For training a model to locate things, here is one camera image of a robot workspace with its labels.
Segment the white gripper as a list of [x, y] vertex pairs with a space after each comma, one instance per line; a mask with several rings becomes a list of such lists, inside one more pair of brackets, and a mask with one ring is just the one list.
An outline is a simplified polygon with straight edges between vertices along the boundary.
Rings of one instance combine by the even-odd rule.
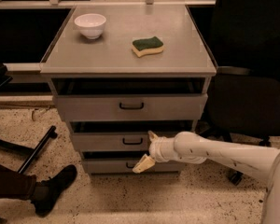
[[133, 172], [136, 174], [143, 173], [156, 162], [175, 161], [177, 153], [174, 149], [174, 139], [166, 137], [158, 137], [154, 132], [148, 131], [150, 140], [149, 154], [145, 154], [140, 161], [134, 166]]

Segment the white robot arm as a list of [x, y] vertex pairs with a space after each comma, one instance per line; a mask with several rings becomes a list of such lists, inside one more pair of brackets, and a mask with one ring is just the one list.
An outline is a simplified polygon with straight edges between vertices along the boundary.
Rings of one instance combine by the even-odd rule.
[[209, 140], [192, 132], [181, 132], [172, 138], [154, 132], [148, 136], [148, 153], [134, 166], [135, 173], [157, 162], [220, 163], [266, 184], [261, 224], [280, 224], [280, 148]]

